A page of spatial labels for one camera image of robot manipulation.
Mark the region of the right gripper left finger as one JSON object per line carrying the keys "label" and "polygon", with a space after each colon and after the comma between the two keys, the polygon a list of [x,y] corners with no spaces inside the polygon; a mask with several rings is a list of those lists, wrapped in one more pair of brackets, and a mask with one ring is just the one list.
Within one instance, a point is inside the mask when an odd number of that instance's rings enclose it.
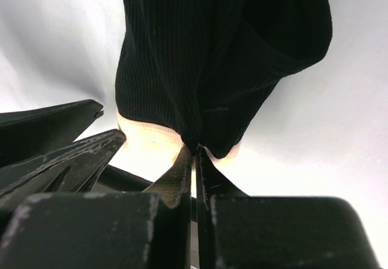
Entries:
{"label": "right gripper left finger", "polygon": [[17,206],[2,268],[189,268],[192,155],[144,191],[40,193]]}

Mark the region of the black underwear beige waistband front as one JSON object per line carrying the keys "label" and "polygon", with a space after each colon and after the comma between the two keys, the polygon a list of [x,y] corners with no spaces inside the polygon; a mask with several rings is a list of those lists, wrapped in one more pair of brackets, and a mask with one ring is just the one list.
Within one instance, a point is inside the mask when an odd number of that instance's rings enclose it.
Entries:
{"label": "black underwear beige waistband front", "polygon": [[332,39],[328,0],[123,3],[115,96],[130,154],[204,147],[231,160],[277,83],[321,61]]}

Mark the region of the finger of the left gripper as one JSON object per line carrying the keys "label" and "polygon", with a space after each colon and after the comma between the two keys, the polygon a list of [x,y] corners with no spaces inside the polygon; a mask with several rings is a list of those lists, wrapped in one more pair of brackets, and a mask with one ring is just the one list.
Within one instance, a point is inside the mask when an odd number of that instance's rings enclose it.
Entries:
{"label": "finger of the left gripper", "polygon": [[103,106],[92,99],[2,113],[1,165],[68,145],[103,114]]}
{"label": "finger of the left gripper", "polygon": [[1,168],[1,208],[15,208],[36,193],[87,192],[125,142],[109,130]]}

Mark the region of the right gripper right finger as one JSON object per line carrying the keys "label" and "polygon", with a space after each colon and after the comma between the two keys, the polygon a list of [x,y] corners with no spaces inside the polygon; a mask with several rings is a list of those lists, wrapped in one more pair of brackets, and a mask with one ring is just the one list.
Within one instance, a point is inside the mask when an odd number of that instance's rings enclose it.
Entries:
{"label": "right gripper right finger", "polygon": [[379,264],[352,206],[331,197],[249,196],[197,150],[201,268],[370,269]]}

